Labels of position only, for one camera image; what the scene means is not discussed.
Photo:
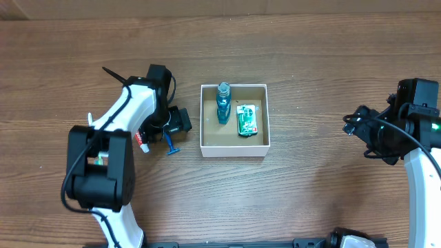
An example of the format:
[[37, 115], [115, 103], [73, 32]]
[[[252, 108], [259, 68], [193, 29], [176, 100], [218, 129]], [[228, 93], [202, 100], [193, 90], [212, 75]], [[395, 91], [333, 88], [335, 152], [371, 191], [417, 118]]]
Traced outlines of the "blue disposable razor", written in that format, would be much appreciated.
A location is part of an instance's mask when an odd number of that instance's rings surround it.
[[164, 133], [164, 137], [165, 137], [167, 144], [169, 146], [169, 149], [170, 149], [169, 152], [167, 153], [167, 155], [172, 155], [177, 152], [180, 152], [181, 149], [174, 146], [174, 144], [172, 142], [172, 138], [167, 132]]

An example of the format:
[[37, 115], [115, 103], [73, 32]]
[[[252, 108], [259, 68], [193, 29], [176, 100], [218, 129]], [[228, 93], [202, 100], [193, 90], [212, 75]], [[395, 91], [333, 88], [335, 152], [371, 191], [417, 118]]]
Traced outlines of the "blue mouthwash bottle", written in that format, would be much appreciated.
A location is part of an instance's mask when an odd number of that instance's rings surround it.
[[217, 117], [221, 125], [226, 125], [231, 112], [231, 88], [229, 83], [222, 82], [217, 87]]

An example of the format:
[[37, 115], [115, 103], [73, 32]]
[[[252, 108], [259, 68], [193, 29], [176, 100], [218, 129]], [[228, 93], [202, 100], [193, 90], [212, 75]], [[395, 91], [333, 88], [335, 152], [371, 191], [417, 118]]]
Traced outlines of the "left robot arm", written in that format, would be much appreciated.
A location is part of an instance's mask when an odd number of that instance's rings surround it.
[[192, 124], [185, 108], [172, 105], [176, 79], [164, 65], [151, 64], [144, 77], [106, 72], [121, 82], [121, 95], [101, 118], [88, 116], [88, 125], [70, 130], [61, 202], [72, 212], [93, 215], [106, 247], [147, 247], [131, 206], [132, 141], [148, 153], [150, 143], [166, 140], [175, 154], [171, 136], [190, 131]]

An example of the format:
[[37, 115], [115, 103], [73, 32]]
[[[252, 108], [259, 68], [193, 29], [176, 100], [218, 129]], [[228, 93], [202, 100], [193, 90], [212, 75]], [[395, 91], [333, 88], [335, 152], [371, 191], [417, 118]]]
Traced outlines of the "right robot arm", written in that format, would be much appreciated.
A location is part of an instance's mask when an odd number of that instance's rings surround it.
[[403, 79], [382, 112], [359, 106], [343, 130], [366, 144], [364, 156], [403, 160], [409, 184], [409, 246], [440, 246], [440, 109], [436, 81]]

